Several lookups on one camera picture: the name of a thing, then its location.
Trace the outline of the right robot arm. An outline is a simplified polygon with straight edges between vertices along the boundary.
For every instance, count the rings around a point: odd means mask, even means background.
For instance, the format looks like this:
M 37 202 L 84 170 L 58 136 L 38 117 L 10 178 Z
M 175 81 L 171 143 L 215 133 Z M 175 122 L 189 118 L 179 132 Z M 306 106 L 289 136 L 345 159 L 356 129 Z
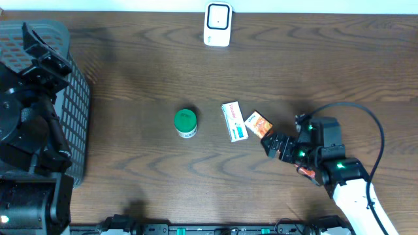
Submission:
M 323 186 L 343 211 L 355 234 L 397 234 L 381 206 L 362 163 L 346 156 L 340 124 L 334 117 L 302 117 L 298 136 L 269 131 L 261 144 L 269 157 L 308 170 L 304 177 Z

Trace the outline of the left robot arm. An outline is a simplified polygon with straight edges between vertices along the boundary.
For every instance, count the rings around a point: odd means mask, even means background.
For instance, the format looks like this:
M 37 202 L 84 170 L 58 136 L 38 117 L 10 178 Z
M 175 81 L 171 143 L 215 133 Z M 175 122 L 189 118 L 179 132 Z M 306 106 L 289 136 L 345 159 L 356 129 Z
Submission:
M 71 222 L 71 149 L 56 114 L 72 72 L 67 59 L 26 22 L 31 66 L 1 65 L 1 233 L 61 234 Z

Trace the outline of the orange snack bar wrapper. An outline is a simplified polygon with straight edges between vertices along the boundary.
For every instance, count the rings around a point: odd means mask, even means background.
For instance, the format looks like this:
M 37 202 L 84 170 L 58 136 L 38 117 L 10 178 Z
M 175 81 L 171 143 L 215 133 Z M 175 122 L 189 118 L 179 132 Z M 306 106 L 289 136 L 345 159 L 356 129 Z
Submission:
M 309 179 L 315 178 L 315 172 L 309 168 L 306 168 L 305 166 L 301 166 L 299 164 L 294 164 L 296 171 L 298 174 L 305 176 Z

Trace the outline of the orange tissue pack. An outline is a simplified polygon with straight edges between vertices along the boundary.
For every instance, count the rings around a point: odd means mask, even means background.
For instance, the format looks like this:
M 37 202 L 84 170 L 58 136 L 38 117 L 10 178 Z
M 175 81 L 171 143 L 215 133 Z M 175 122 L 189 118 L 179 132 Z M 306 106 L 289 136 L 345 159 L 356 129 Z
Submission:
M 273 127 L 260 113 L 254 111 L 244 122 L 245 126 L 262 139 Z

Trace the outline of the white medicine box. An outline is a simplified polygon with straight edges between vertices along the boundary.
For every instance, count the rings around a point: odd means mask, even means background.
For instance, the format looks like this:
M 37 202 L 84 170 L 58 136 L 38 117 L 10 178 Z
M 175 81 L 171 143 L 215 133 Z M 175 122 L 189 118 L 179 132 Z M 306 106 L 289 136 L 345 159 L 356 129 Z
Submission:
M 238 101 L 221 105 L 231 142 L 237 142 L 248 138 L 248 132 L 244 124 Z

